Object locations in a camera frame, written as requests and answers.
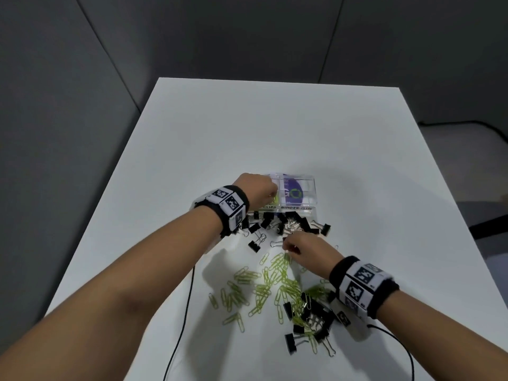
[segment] skin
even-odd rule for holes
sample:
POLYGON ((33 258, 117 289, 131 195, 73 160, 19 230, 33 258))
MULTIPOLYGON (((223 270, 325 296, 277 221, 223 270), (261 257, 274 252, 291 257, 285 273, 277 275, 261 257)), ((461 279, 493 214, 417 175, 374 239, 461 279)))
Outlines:
MULTIPOLYGON (((283 249, 326 279, 344 258, 322 238, 304 232, 287 237, 283 249)), ((384 301, 377 317, 437 380, 508 379, 508 353, 402 291, 384 301)))
MULTIPOLYGON (((242 174, 233 184, 251 210, 270 203, 277 190, 261 175, 242 174)), ((122 380, 149 321, 221 229, 219 217, 201 206, 150 234, 12 345, 0 357, 0 379, 122 380)), ((284 248, 327 279, 343 258, 302 232, 289 236, 284 248)), ((378 318, 436 379, 507 379, 506 352, 403 292, 385 301, 378 318)))

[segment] hand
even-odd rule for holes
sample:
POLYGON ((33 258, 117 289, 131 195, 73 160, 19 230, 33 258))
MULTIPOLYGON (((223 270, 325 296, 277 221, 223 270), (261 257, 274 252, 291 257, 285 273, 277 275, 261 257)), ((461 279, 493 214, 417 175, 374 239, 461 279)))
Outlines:
POLYGON ((296 231, 289 235, 283 243, 283 249, 303 267, 330 279, 330 272, 344 257, 323 238, 304 231, 296 231))
POLYGON ((255 211, 269 203, 277 194, 278 187, 266 175, 244 173, 238 177, 233 185, 238 186, 249 199, 249 211, 255 211))

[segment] wristband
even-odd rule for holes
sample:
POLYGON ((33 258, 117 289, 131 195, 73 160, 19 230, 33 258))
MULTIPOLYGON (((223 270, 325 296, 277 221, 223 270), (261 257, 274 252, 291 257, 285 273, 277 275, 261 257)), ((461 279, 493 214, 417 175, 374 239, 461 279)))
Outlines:
POLYGON ((383 302, 399 289, 392 276, 378 267, 348 256, 330 273, 337 299, 362 319, 376 318, 383 302))
POLYGON ((198 206, 207 206, 217 214, 223 224, 220 236, 226 237, 242 223, 249 208, 249 201, 239 187, 227 185, 198 198, 194 207, 198 206))

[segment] white table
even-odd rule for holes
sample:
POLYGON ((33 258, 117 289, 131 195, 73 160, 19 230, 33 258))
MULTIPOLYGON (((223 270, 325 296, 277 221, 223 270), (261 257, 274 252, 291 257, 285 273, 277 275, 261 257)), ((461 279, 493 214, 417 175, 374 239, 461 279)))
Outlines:
MULTIPOLYGON (((332 245, 508 349, 508 311, 397 88, 159 79, 50 310, 191 200, 245 171, 314 175, 332 245)), ((249 240, 230 238, 198 262, 168 379, 409 379, 395 340, 373 333, 356 343, 340 325, 335 358, 309 345, 290 357, 283 335, 291 326, 279 325, 272 299, 255 318, 242 310, 244 334, 222 326, 228 314, 210 307, 208 293, 259 261, 249 240)), ((189 276, 151 321, 128 380, 162 380, 188 287, 189 276)), ((428 378, 416 364, 416 379, 428 378)))

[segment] clear plastic box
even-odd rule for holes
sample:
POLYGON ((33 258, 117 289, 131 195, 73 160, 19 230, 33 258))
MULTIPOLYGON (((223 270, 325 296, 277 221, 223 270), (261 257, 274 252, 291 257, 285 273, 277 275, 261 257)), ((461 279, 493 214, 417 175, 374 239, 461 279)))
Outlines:
POLYGON ((301 216, 312 217, 318 204, 314 177, 311 175, 269 174, 278 187, 273 202, 260 212, 296 211, 301 216))

